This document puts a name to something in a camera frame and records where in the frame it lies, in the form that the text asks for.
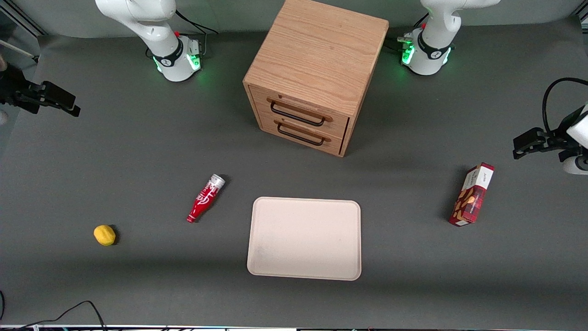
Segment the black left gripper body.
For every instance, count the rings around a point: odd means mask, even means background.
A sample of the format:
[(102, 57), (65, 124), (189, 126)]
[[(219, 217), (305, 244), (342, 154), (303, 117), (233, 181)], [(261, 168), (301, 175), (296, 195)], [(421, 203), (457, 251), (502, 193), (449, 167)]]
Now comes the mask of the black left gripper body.
[(560, 123), (556, 129), (550, 129), (548, 123), (544, 124), (547, 134), (544, 152), (560, 150), (558, 158), (561, 163), (576, 157), (576, 141), (567, 133), (567, 130), (573, 125), (572, 123)]

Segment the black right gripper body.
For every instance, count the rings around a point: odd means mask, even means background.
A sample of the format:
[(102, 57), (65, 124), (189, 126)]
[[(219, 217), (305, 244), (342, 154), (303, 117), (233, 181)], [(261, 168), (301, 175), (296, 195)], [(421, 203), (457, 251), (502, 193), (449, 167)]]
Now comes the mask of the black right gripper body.
[(21, 69), (8, 66), (0, 73), (0, 102), (37, 114), (44, 102), (46, 82), (36, 84), (28, 81)]

